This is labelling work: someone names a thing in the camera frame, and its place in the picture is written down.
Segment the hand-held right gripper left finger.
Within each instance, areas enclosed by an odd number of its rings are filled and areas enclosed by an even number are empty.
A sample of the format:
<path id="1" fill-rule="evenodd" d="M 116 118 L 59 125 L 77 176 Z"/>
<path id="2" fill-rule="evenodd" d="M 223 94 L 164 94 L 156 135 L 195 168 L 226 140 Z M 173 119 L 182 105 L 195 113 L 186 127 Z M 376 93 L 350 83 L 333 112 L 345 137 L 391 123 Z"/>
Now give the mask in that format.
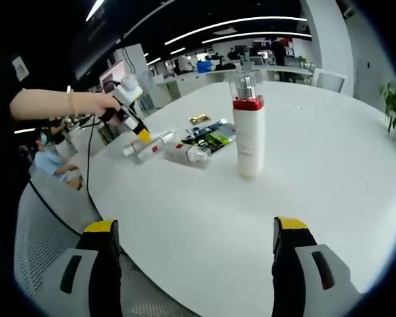
<path id="1" fill-rule="evenodd" d="M 46 316 L 121 316 L 120 255 L 118 222 L 91 223 L 45 270 L 37 305 Z"/>

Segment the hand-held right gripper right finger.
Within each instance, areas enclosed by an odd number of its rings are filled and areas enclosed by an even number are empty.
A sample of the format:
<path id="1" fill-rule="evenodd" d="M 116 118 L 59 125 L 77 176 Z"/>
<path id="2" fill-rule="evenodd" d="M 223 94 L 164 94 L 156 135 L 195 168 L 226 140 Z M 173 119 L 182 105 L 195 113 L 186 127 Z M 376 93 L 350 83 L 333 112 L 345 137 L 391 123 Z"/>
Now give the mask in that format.
<path id="1" fill-rule="evenodd" d="M 275 217 L 273 316 L 346 316 L 362 294 L 350 269 L 299 219 Z"/>

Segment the person's left hand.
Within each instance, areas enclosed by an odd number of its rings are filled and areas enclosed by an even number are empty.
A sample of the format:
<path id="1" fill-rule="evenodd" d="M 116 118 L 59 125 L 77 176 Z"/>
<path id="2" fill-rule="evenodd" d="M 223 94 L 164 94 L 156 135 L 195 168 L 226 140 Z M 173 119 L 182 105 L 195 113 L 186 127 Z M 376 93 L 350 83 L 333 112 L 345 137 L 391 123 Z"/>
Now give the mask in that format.
<path id="1" fill-rule="evenodd" d="M 109 94 L 92 94 L 91 111 L 98 118 L 108 117 L 108 120 L 121 109 L 120 103 Z"/>

